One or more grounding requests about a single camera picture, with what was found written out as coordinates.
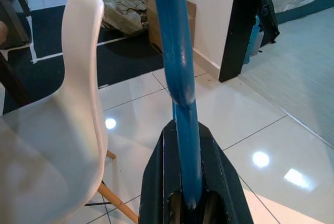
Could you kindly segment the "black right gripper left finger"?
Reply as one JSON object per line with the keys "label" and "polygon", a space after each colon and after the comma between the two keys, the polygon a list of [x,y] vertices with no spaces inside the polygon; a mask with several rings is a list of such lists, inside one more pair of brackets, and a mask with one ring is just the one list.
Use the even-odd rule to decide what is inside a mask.
{"label": "black right gripper left finger", "polygon": [[171,120],[143,173],[138,224],[183,224],[181,187],[176,124]]}

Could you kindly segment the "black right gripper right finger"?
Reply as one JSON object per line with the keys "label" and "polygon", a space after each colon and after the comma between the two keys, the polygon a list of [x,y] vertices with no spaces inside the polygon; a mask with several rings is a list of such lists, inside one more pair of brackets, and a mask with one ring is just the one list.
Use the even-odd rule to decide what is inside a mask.
{"label": "black right gripper right finger", "polygon": [[202,224],[254,224],[237,171],[199,123],[206,199]]}

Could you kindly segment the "blue plastic hanger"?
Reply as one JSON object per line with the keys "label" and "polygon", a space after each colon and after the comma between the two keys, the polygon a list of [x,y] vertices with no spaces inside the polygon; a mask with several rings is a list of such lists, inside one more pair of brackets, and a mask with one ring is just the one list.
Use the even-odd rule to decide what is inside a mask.
{"label": "blue plastic hanger", "polygon": [[165,79],[173,101],[185,205],[194,210],[202,195],[199,126],[193,47],[186,0],[156,0]]}

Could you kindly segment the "white plastic chair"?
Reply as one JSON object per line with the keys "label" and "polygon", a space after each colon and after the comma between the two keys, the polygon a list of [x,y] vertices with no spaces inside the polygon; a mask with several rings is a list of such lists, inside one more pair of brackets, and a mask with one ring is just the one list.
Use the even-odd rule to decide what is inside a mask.
{"label": "white plastic chair", "polygon": [[97,82],[102,0],[67,0],[64,80],[51,95],[0,116],[0,224],[64,224],[100,193],[138,216],[102,182],[108,131]]}

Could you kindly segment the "black floor carpet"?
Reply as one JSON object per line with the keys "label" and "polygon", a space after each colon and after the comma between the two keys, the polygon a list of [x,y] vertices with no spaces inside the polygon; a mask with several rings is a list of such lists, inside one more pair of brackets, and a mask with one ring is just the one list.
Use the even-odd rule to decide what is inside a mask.
{"label": "black floor carpet", "polygon": [[[8,63],[32,102],[54,93],[63,82],[61,27],[64,9],[64,6],[56,6],[32,12],[36,63],[30,48],[8,52]],[[146,33],[125,38],[116,29],[101,28],[98,42],[99,86],[113,85],[163,67],[162,55],[149,43]]]}

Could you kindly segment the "blue water bottle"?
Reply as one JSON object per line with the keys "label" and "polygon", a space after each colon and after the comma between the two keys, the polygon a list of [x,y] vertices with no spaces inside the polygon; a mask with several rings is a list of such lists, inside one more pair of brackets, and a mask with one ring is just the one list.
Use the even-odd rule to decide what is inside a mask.
{"label": "blue water bottle", "polygon": [[254,44],[255,44],[257,35],[259,33],[259,29],[260,29],[259,22],[260,22],[259,17],[256,15],[255,16],[255,22],[254,22],[254,25],[252,27],[252,31],[251,31],[251,34],[250,34],[250,37],[249,37],[248,46],[247,46],[247,50],[246,50],[246,54],[245,54],[243,64],[248,64],[250,62],[250,55],[253,51]]}

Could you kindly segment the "white plastic bottle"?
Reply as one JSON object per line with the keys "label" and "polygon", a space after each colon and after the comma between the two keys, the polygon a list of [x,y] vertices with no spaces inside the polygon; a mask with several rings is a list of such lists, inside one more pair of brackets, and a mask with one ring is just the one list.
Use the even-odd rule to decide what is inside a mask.
{"label": "white plastic bottle", "polygon": [[251,52],[251,56],[255,56],[255,55],[258,54],[258,51],[259,51],[259,48],[261,46],[263,37],[264,37],[264,31],[263,31],[263,29],[260,29],[258,34],[257,34],[256,40],[254,41],[254,46],[253,46],[253,50]]}

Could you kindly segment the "brown cardboard box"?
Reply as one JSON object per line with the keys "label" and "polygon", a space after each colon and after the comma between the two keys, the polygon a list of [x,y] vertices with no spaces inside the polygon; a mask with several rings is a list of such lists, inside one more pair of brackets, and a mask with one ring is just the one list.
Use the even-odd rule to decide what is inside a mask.
{"label": "brown cardboard box", "polygon": [[[196,4],[186,1],[188,22],[190,28],[190,35],[192,44],[194,44],[195,38],[195,22],[196,22]],[[160,36],[160,26],[158,20],[158,12],[156,8],[155,0],[146,0],[146,12],[148,21],[148,34],[149,41],[156,47],[160,52],[162,52],[162,41]]]}

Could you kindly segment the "dark green backpack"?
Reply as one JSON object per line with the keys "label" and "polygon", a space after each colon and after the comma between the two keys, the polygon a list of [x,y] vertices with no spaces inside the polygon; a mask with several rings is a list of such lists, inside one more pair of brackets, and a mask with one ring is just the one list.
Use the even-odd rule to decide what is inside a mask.
{"label": "dark green backpack", "polygon": [[260,46],[275,43],[275,39],[280,32],[272,0],[260,0],[257,15],[264,32]]}

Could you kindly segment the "black door frame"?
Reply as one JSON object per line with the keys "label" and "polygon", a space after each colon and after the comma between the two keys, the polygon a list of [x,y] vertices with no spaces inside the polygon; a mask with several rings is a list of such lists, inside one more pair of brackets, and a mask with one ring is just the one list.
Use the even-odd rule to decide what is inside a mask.
{"label": "black door frame", "polygon": [[259,5],[260,0],[233,0],[219,82],[241,72]]}

